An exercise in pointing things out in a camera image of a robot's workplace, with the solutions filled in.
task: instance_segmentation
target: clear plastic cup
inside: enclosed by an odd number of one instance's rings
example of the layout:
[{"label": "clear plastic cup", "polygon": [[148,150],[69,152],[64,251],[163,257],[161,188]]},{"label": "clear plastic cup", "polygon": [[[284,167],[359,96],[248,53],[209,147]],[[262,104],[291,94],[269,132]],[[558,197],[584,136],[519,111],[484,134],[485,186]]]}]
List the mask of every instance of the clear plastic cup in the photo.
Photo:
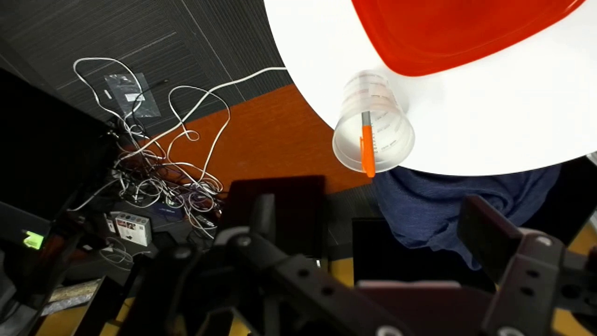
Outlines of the clear plastic cup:
[{"label": "clear plastic cup", "polygon": [[409,156],[415,128],[379,70],[360,70],[347,81],[332,137],[334,154],[349,169],[364,171],[360,137],[366,111],[372,115],[375,171],[388,171]]}]

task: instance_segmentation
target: orange panel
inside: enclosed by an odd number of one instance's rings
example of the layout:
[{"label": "orange panel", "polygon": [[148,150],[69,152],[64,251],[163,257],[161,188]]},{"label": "orange panel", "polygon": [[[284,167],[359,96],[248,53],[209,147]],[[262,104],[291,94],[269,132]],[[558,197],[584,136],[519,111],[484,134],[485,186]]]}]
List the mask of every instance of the orange panel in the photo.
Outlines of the orange panel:
[{"label": "orange panel", "polygon": [[[179,139],[174,160],[202,165],[226,111],[187,122],[200,141]],[[362,173],[344,167],[332,152],[332,128],[310,108],[295,85],[286,85],[232,108],[207,167],[228,188],[235,178],[327,175],[327,192],[366,184]]]}]

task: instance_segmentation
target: blue fabric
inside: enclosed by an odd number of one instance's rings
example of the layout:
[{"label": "blue fabric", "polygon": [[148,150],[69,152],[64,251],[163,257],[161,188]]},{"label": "blue fabric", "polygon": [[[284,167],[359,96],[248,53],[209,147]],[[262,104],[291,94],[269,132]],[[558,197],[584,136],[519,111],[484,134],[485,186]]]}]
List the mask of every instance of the blue fabric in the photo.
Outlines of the blue fabric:
[{"label": "blue fabric", "polygon": [[394,167],[373,178],[373,192],[403,246],[454,249],[470,268],[480,268],[457,236],[463,197],[478,193],[521,225],[543,205],[558,175],[560,165],[491,177],[444,177]]}]

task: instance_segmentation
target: orange surface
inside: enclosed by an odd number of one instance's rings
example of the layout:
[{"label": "orange surface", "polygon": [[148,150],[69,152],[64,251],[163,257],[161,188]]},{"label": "orange surface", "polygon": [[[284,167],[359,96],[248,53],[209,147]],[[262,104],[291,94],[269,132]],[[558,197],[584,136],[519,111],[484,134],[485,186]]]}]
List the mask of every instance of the orange surface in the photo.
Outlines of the orange surface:
[{"label": "orange surface", "polygon": [[353,0],[385,63],[429,74],[515,44],[577,9],[582,0]]},{"label": "orange surface", "polygon": [[[187,122],[200,141],[179,139],[174,160],[204,165],[213,136],[226,121],[217,111]],[[332,128],[319,119],[295,85],[286,85],[232,108],[207,165],[228,188],[235,178],[263,178],[318,173],[327,177],[327,192],[370,182],[362,173],[344,167],[332,152]]]}]

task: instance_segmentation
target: electronic device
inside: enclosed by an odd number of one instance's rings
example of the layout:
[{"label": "electronic device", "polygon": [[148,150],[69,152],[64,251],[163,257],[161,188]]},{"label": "electronic device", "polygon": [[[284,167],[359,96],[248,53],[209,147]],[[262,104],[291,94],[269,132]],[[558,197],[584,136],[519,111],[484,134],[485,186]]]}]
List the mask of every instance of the electronic device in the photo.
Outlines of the electronic device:
[{"label": "electronic device", "polygon": [[109,126],[0,68],[0,238],[40,249],[118,150]]},{"label": "electronic device", "polygon": [[120,238],[125,238],[140,246],[150,246],[151,225],[148,216],[137,216],[133,212],[123,210],[112,210],[110,216]]}]

